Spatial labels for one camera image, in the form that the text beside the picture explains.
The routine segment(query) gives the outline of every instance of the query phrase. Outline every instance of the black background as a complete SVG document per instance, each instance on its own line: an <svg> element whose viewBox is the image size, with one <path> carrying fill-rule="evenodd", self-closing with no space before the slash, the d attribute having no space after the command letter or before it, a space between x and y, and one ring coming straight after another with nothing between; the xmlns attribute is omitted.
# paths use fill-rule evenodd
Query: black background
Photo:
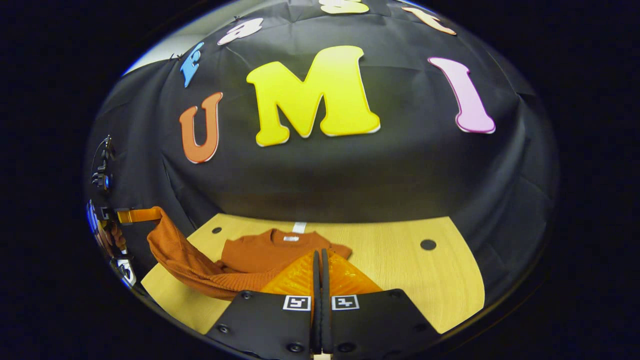
<svg viewBox="0 0 640 360"><path fill-rule="evenodd" d="M630 227L637 200L634 5L423 3L525 74L547 107L561 159L559 212L539 275L546 280L446 358L631 358L637 286L625 265L633 265L636 251ZM9 111L2 154L5 174L15 179L4 207L15 219L3 226L3 348L10 358L223 356L146 308L104 266L88 241L81 192L86 136L111 86L146 49L216 6L147 0L3 5L10 28L4 31Z"/></svg>

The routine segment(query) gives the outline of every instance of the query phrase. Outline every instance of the cable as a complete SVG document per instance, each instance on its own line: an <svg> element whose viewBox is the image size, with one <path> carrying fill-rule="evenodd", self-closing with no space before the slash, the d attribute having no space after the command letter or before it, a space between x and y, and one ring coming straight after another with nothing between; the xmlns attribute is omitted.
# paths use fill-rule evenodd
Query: cable
<svg viewBox="0 0 640 360"><path fill-rule="evenodd" d="M100 150L100 146L102 146L102 144L104 144L104 142L106 142L108 138L109 138L109 135L107 135L107 137L104 138L104 140L101 141L100 144L98 144L98 147L95 148L95 153L93 154L93 159L91 160L91 171L93 171L93 164L95 164L95 157L98 155L98 150ZM89 181L91 181L92 178L93 178L93 174L89 175Z"/></svg>

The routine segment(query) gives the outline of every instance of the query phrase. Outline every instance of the yellow letter m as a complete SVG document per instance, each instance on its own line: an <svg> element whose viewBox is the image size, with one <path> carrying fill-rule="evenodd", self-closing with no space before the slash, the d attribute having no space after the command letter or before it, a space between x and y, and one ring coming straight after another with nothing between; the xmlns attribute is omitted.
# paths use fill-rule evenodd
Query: yellow letter m
<svg viewBox="0 0 640 360"><path fill-rule="evenodd" d="M364 55L356 46L335 46L321 50L304 81L275 61L251 71L246 80L255 86L260 116L260 146L277 145L289 139L289 128L281 125L278 108L303 138L311 135L320 100L326 116L320 129L328 136L375 133L380 118L371 112L364 92L358 59Z"/></svg>

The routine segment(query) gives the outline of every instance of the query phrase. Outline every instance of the black fabric backdrop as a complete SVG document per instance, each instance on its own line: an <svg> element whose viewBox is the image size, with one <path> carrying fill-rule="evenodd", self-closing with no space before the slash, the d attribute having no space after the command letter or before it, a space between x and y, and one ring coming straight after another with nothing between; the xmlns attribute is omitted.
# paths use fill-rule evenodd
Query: black fabric backdrop
<svg viewBox="0 0 640 360"><path fill-rule="evenodd" d="M191 4L199 7L144 1L5 5L14 51L6 68L12 96L3 153L6 173L17 176L6 208L19 215L6 237L8 358L223 356L140 304L109 272L94 242L86 241L81 191L84 145L105 94L145 49L214 7ZM563 170L545 282L446 358L633 358L637 310L625 268L634 254L630 226L637 193L633 5L428 6L500 49L527 75L550 117L558 119L553 127ZM509 309L497 313L494 320Z"/></svg>
<svg viewBox="0 0 640 360"><path fill-rule="evenodd" d="M556 197L557 151L543 106L515 67L464 27L437 14L457 32L452 36L402 10L404 3L367 4L366 14L350 15L327 14L312 0L254 11L202 40L187 88L180 67L191 50L126 74L98 112L86 173L92 173L95 147L111 134L118 154L109 204L161 206L186 236L219 212L306 222L450 216L477 259L490 306L531 264ZM260 31L216 44L257 17L264 19ZM246 75L280 61L305 79L316 54L338 45L363 49L360 73L381 129L328 137L316 121L308 138L290 126L286 144L259 147L255 89ZM456 98L428 63L432 56L469 68L496 123L494 134L458 129ZM216 154L194 165L182 150L178 118L219 91ZM198 143L206 134L202 112L195 120ZM317 119L323 117L321 101ZM280 121L289 124L283 116ZM156 264L141 230L148 226L124 229L139 278Z"/></svg>

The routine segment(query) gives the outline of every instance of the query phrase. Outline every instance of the pink letter i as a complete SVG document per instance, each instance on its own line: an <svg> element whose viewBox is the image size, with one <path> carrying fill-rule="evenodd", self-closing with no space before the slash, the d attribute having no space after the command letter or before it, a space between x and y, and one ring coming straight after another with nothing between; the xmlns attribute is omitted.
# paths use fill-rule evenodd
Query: pink letter i
<svg viewBox="0 0 640 360"><path fill-rule="evenodd" d="M469 69L449 59L429 58L429 62L447 76L456 95L460 109L456 116L458 127L466 133L491 134L494 132L495 123L484 110L480 95L469 78Z"/></svg>

